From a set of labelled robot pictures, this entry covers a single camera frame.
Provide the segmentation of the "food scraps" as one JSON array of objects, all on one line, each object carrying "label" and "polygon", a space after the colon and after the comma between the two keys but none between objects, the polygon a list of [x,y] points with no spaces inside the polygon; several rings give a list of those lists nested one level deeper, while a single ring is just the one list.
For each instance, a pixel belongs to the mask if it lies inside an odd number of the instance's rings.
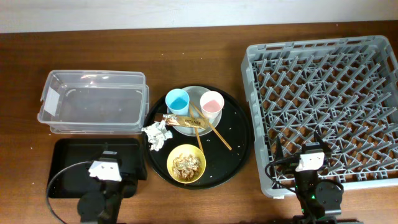
[{"label": "food scraps", "polygon": [[172,161],[172,171],[176,178],[191,181],[201,172],[201,160],[193,154],[181,154]]}]

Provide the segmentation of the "white tissue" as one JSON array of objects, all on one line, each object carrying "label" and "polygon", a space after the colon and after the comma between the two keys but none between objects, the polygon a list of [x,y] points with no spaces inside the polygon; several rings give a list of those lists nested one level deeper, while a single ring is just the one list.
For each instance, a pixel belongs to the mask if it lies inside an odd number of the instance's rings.
[{"label": "white tissue", "polygon": [[147,134],[151,151],[159,151],[166,140],[173,138],[171,131],[166,129],[165,121],[156,121],[154,124],[142,128],[141,131]]}]

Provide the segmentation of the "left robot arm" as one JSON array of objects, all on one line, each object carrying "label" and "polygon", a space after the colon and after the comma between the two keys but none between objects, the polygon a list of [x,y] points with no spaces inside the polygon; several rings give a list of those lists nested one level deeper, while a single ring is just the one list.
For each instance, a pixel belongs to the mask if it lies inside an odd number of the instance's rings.
[{"label": "left robot arm", "polygon": [[133,189],[134,195],[137,184],[137,180],[122,180],[121,182],[102,180],[99,190],[88,192],[79,199],[77,210],[80,223],[117,223],[125,191]]}]

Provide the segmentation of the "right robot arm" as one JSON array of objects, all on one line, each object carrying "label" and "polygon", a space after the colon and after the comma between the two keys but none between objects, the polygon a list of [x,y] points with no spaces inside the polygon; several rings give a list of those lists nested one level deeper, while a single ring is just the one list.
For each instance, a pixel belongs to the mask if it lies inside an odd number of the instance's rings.
[{"label": "right robot arm", "polygon": [[282,145],[277,138],[275,165],[282,169],[283,174],[294,177],[294,193],[302,214],[294,216],[293,223],[336,223],[336,216],[341,214],[344,187],[334,180],[318,176],[326,168],[332,150],[317,132],[313,137],[314,142],[302,144],[301,151],[289,157],[283,156]]}]

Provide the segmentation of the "blue plastic cup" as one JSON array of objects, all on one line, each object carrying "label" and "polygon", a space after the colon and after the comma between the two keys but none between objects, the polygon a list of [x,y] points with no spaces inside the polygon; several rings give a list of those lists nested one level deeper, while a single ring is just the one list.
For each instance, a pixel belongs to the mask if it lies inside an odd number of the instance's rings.
[{"label": "blue plastic cup", "polygon": [[189,111],[190,97],[180,88],[170,90],[165,97],[165,103],[172,114],[186,116]]}]

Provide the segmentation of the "yellow bowl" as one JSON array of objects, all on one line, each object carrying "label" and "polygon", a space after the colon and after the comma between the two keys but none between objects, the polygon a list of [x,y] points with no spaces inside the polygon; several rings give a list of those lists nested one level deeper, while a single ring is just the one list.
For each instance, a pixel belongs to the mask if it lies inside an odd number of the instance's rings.
[{"label": "yellow bowl", "polygon": [[183,144],[173,149],[167,158],[167,170],[173,180],[182,184],[191,184],[204,174],[206,159],[196,146]]}]

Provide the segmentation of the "wooden chopstick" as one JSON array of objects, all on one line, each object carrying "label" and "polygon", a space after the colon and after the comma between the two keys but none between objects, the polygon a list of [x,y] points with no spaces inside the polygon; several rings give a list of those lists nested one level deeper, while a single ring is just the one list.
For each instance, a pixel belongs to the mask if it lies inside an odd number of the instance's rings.
[{"label": "wooden chopstick", "polygon": [[[203,115],[203,113],[191,101],[190,101],[190,106],[192,106],[203,119],[206,119],[205,116]],[[227,143],[227,141],[224,139],[224,137],[216,130],[216,128],[208,120],[207,120],[207,123],[208,123],[209,127],[213,130],[213,132],[224,143],[224,145],[231,151],[232,147]]]},{"label": "wooden chopstick", "polygon": [[[191,118],[195,118],[195,116],[193,115],[191,104],[189,104],[189,113],[190,113]],[[195,130],[195,135],[196,135],[196,138],[197,138],[197,141],[198,141],[198,146],[199,146],[201,152],[203,152],[203,146],[202,146],[202,143],[201,143],[201,140],[200,140],[200,136],[198,134],[198,129],[194,128],[194,130]]]}]

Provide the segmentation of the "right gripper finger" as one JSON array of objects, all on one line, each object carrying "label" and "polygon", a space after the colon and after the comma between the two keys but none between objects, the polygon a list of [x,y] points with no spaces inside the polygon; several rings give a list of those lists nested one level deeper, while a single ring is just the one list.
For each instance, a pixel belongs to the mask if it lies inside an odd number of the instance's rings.
[{"label": "right gripper finger", "polygon": [[279,160],[281,160],[283,157],[284,157],[284,154],[283,154],[282,144],[281,144],[281,141],[280,141],[280,137],[277,136],[277,139],[276,139],[275,160],[276,160],[276,161],[279,161]]},{"label": "right gripper finger", "polygon": [[332,150],[331,150],[331,148],[328,146],[328,144],[326,144],[326,143],[322,140],[322,138],[320,137],[320,135],[319,135],[316,131],[313,133],[313,137],[314,137],[315,141],[316,141],[317,143],[319,143],[320,148],[323,150],[323,152],[325,153],[326,156],[332,155]]}]

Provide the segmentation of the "gold coffee sachet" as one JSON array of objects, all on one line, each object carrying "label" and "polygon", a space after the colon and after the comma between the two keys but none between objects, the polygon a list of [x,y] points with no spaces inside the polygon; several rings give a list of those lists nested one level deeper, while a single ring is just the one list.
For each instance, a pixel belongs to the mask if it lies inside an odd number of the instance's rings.
[{"label": "gold coffee sachet", "polygon": [[208,122],[203,118],[192,118],[189,116],[182,116],[176,114],[160,114],[155,115],[154,121],[164,121],[168,126],[181,126],[184,128],[198,128],[206,129]]}]

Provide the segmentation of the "pink plastic cup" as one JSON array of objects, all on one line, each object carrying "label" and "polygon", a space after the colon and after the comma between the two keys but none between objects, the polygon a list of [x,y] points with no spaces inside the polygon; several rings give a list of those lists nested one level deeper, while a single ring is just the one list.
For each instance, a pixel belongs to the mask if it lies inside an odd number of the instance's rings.
[{"label": "pink plastic cup", "polygon": [[217,91],[208,91],[200,98],[200,107],[203,115],[208,119],[216,118],[224,107],[224,98]]}]

